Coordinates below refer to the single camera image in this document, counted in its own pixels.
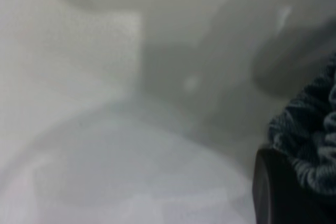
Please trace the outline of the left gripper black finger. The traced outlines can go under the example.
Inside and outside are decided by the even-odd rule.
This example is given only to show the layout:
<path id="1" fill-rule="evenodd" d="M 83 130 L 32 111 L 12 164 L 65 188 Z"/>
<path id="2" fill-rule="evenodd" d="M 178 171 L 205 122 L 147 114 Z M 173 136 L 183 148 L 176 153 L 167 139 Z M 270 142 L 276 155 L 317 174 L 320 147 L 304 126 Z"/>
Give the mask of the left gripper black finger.
<path id="1" fill-rule="evenodd" d="M 335 197 L 302 188 L 287 156 L 262 147 L 252 186 L 257 223 L 335 223 Z"/>

